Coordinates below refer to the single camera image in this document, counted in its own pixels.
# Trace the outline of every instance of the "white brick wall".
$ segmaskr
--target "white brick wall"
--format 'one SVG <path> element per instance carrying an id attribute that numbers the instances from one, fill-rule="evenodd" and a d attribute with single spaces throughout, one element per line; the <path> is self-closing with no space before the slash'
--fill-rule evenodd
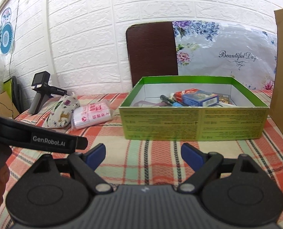
<path id="1" fill-rule="evenodd" d="M 17 0 L 12 0 L 12 11 Z M 29 101 L 35 72 L 48 69 L 42 0 L 21 0 L 13 62 Z M 49 0 L 53 59 L 62 88 L 77 94 L 131 90 L 126 29 L 178 19 L 239 22 L 276 32 L 283 0 Z"/>

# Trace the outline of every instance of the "brown wooden board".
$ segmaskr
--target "brown wooden board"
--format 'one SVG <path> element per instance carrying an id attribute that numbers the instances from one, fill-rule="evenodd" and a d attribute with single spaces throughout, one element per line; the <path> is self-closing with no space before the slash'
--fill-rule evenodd
<path id="1" fill-rule="evenodd" d="M 126 41 L 133 86 L 142 77 L 178 75 L 172 22 L 133 25 Z"/>

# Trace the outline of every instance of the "tablecloth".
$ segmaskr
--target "tablecloth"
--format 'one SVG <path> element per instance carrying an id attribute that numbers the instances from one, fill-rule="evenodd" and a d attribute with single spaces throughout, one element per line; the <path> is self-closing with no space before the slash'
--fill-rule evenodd
<path id="1" fill-rule="evenodd" d="M 254 92 L 269 105 L 272 96 L 270 90 Z M 98 143 L 104 143 L 107 155 L 96 172 L 114 186 L 164 183 L 178 185 L 183 182 L 193 174 L 193 170 L 181 158 L 180 147 L 183 142 L 138 141 L 124 138 L 117 108 L 126 96 L 127 94 L 80 96 L 81 105 L 91 101 L 109 100 L 111 108 L 115 110 L 113 120 L 77 131 L 72 131 L 70 126 L 58 131 L 87 137 L 88 147 L 80 152 L 86 152 Z M 39 114 L 31 116 L 24 112 L 17 120 L 41 126 L 57 100 L 50 99 Z M 259 139 L 189 143 L 203 152 L 217 151 L 228 158 L 237 158 L 241 153 L 249 154 L 283 191 L 283 135 L 270 117 Z M 13 148 L 13 154 L 7 161 L 11 176 L 4 198 L 17 180 L 44 153 L 46 152 Z M 60 153 L 52 155 L 54 158 L 66 156 Z M 283 228 L 283 212 L 278 223 Z M 3 205 L 0 208 L 0 229 L 9 228 L 11 225 L 12 221 Z"/>

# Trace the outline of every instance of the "silver screw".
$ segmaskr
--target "silver screw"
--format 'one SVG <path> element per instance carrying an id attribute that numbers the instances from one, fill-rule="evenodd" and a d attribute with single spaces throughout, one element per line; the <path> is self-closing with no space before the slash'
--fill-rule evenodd
<path id="1" fill-rule="evenodd" d="M 95 189 L 98 192 L 107 192 L 111 189 L 111 186 L 107 183 L 100 183 L 96 185 Z"/>
<path id="2" fill-rule="evenodd" d="M 182 190 L 183 192 L 191 192 L 194 189 L 195 189 L 195 186 L 190 183 L 184 183 L 180 186 L 180 190 Z"/>

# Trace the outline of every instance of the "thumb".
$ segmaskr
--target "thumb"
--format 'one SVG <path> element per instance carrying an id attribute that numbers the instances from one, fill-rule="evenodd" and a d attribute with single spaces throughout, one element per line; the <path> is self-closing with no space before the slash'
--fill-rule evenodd
<path id="1" fill-rule="evenodd" d="M 1 169 L 0 169 L 0 181 L 4 184 L 8 182 L 10 178 L 10 171 L 8 166 L 5 164 Z"/>

